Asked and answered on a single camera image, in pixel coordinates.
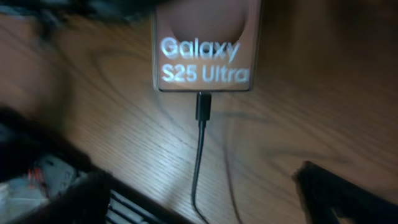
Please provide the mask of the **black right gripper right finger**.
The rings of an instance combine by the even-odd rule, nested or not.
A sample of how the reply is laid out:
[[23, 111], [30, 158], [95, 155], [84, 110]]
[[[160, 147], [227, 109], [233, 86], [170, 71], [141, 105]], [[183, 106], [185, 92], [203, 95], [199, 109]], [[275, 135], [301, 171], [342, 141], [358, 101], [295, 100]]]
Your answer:
[[397, 223], [397, 205], [306, 161], [293, 175], [307, 223]]

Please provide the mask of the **Galaxy S25 Ultra smartphone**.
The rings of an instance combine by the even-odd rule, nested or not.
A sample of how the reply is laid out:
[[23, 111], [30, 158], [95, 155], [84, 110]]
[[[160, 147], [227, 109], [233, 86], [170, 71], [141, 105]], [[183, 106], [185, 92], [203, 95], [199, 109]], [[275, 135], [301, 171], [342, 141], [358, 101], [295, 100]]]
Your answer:
[[155, 7], [155, 89], [220, 92], [252, 89], [262, 0], [179, 0]]

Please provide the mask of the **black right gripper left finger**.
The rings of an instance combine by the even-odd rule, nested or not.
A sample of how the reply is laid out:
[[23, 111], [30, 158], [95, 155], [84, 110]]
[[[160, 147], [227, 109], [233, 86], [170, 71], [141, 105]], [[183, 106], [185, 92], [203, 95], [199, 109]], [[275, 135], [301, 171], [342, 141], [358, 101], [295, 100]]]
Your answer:
[[110, 190], [107, 173], [90, 172], [50, 203], [13, 219], [12, 224], [105, 224]]

